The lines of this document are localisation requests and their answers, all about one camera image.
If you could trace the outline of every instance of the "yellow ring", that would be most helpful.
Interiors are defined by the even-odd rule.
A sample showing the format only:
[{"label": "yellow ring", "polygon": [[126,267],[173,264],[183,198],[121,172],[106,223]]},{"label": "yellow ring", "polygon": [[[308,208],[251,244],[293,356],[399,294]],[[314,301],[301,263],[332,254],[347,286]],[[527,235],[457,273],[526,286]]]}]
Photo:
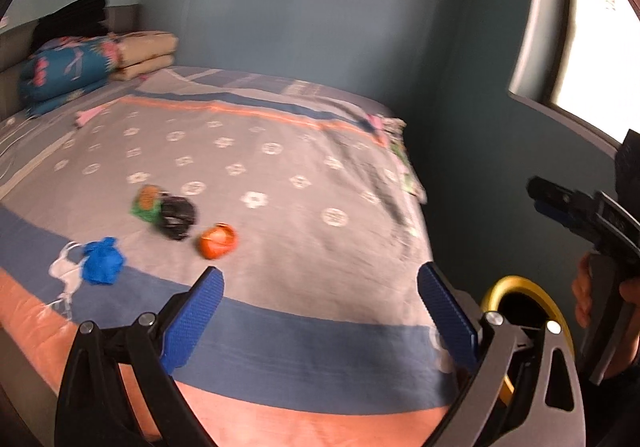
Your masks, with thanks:
[{"label": "yellow ring", "polygon": [[[564,320],[564,316],[562,315],[560,308],[558,308],[558,305],[553,299],[551,299],[547,292],[530,279],[517,275],[508,275],[507,277],[503,277],[486,293],[484,299],[482,299],[482,303],[480,304],[481,310],[483,312],[498,311],[500,301],[510,293],[520,293],[529,297],[543,309],[551,320],[558,322],[562,326],[564,336],[569,343],[571,354],[575,356],[574,341],[571,338],[571,331],[569,331],[569,326]],[[504,382],[500,389],[500,400],[508,405],[512,396],[513,383],[511,383],[509,377],[504,377]]]}]

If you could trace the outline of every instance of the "window frame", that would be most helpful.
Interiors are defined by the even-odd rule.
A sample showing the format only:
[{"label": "window frame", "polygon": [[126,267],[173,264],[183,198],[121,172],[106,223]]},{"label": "window frame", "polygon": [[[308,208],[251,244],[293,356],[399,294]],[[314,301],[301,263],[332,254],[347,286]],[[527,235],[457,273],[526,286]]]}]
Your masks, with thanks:
[{"label": "window frame", "polygon": [[[636,2],[629,0],[640,18]],[[571,129],[614,157],[620,142],[556,104],[572,40],[575,0],[531,0],[522,44],[507,94]]]}]

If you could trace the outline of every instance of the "blue pillow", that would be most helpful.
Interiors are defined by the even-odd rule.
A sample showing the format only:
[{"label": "blue pillow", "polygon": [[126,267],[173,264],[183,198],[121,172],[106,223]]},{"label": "blue pillow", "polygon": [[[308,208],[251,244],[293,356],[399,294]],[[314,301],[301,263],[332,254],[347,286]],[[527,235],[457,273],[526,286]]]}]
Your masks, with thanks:
[{"label": "blue pillow", "polygon": [[117,66],[110,37],[63,37],[31,56],[20,74],[20,97],[36,104],[105,80]]},{"label": "blue pillow", "polygon": [[37,104],[32,104],[29,109],[27,109],[27,113],[30,116],[42,116],[43,114],[48,113],[49,111],[53,111],[57,107],[63,106],[67,102],[71,102],[84,94],[91,93],[92,91],[97,90],[103,86],[107,85],[107,79],[103,78],[102,80],[98,80],[93,84],[89,84],[84,88],[81,88],[76,91],[72,91],[71,93],[61,94],[60,96],[54,96],[49,100],[45,100],[44,102],[39,102]]}]

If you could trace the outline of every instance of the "orange stripe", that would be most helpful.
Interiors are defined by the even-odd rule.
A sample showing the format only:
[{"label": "orange stripe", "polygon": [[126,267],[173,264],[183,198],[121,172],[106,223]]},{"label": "orange stripe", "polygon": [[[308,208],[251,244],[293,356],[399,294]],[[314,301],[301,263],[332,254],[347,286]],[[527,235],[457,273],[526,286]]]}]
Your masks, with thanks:
[{"label": "orange stripe", "polygon": [[302,127],[309,127],[315,130],[320,129],[336,129],[347,130],[358,133],[371,140],[373,143],[383,146],[378,138],[369,134],[366,131],[358,129],[350,123],[343,122],[341,120],[332,120],[327,122],[324,120],[316,121],[304,117],[303,115],[287,115],[287,114],[275,114],[274,112],[266,112],[264,110],[256,110],[250,107],[228,107],[228,104],[222,100],[214,100],[212,102],[203,102],[200,100],[156,100],[154,98],[147,98],[143,96],[135,96],[128,94],[120,99],[120,102],[127,104],[136,104],[138,106],[146,107],[161,107],[162,109],[178,109],[178,110],[208,110],[211,112],[224,112],[231,114],[238,114],[240,116],[258,116],[260,118],[266,118],[267,120],[273,120],[276,122],[290,123],[292,125],[299,125]]},{"label": "orange stripe", "polygon": [[[78,326],[66,321],[0,269],[0,323],[57,393]],[[130,366],[121,366],[145,435],[159,437]],[[446,408],[377,416],[279,409],[208,393],[177,382],[187,403],[221,447],[411,447],[433,432]]]}]

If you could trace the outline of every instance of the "bedsheet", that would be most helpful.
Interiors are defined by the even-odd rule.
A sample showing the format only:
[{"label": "bedsheet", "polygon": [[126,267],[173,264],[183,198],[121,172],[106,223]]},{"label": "bedsheet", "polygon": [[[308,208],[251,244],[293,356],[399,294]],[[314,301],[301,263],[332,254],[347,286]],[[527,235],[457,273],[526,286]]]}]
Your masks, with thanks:
[{"label": "bedsheet", "polygon": [[[82,109],[111,104],[79,130],[74,103],[27,121],[19,134],[33,132],[0,161],[1,174],[12,160],[0,179],[0,323],[53,390],[78,323],[129,324],[210,264],[129,213],[152,182],[196,205],[193,236],[217,222],[238,232],[215,263],[225,298],[174,372],[221,447],[421,445],[456,384],[415,285],[431,253],[424,220],[367,116],[382,106],[182,67],[89,96]],[[126,266],[113,286],[82,283],[75,244],[104,236]],[[152,437],[130,370],[124,379]]]}]

